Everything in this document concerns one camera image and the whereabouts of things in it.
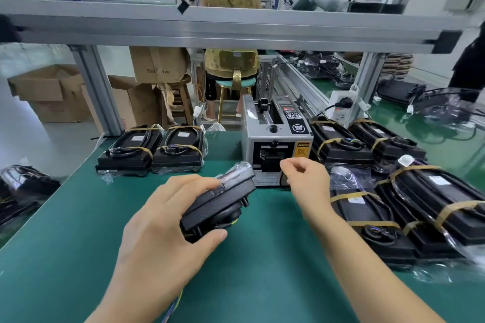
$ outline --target automatic tape dispenser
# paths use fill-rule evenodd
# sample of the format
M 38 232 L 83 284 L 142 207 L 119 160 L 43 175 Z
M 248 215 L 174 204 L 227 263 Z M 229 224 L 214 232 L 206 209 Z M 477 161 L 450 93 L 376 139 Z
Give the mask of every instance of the automatic tape dispenser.
M 286 186 L 279 162 L 308 157 L 313 142 L 310 126 L 288 96 L 273 101 L 243 97 L 242 158 L 254 169 L 256 186 Z

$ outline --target left hand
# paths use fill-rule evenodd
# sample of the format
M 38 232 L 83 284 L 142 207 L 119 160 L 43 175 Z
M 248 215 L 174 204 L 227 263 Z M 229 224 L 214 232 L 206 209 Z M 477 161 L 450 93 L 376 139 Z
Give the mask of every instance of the left hand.
M 194 244 L 180 220 L 195 198 L 220 184 L 199 175 L 172 176 L 125 226 L 112 280 L 86 323 L 154 321 L 226 238 L 216 229 Z

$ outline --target white power strip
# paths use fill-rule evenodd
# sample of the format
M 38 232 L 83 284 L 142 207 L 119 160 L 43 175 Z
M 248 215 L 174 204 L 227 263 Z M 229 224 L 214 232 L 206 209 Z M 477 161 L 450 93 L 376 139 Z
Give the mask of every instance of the white power strip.
M 337 102 L 345 97 L 348 97 L 355 103 L 355 101 L 357 100 L 357 91 L 332 91 L 332 95 L 330 96 L 330 102 L 328 105 L 335 105 Z M 327 115 L 327 118 L 336 121 L 338 124 L 344 125 L 345 120 L 350 114 L 350 109 L 343 109 L 342 107 L 332 107 L 331 109 L 328 109 L 325 114 Z

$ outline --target teal stool cushion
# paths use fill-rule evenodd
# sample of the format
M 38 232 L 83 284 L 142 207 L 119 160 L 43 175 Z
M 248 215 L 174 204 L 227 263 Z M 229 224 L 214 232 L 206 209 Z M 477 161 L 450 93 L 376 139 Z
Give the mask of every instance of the teal stool cushion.
M 232 81 L 216 81 L 217 84 L 224 88 L 232 88 Z M 256 84 L 256 78 L 241 79 L 241 87 L 252 87 Z

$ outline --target brown cardboard box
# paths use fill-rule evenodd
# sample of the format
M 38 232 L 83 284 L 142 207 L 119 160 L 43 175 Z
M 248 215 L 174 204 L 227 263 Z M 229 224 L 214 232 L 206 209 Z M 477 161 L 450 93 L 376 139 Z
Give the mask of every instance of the brown cardboard box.
M 152 52 L 158 53 L 160 61 L 153 61 Z M 185 48 L 130 46 L 130 54 L 133 68 L 135 70 L 136 81 L 138 83 L 150 83 L 156 85 L 158 82 L 158 67 L 160 67 L 160 73 L 164 82 L 178 82 L 185 75 L 190 63 L 190 56 Z
M 125 129 L 143 124 L 160 123 L 160 108 L 157 105 L 157 99 L 151 85 L 137 83 L 132 77 L 109 75 L 108 79 Z M 93 103 L 85 85 L 82 85 L 82 94 L 86 98 L 98 130 L 103 133 L 103 128 L 94 111 Z
M 8 79 L 12 96 L 27 101 L 43 123 L 77 123 L 89 116 L 75 65 L 51 65 Z

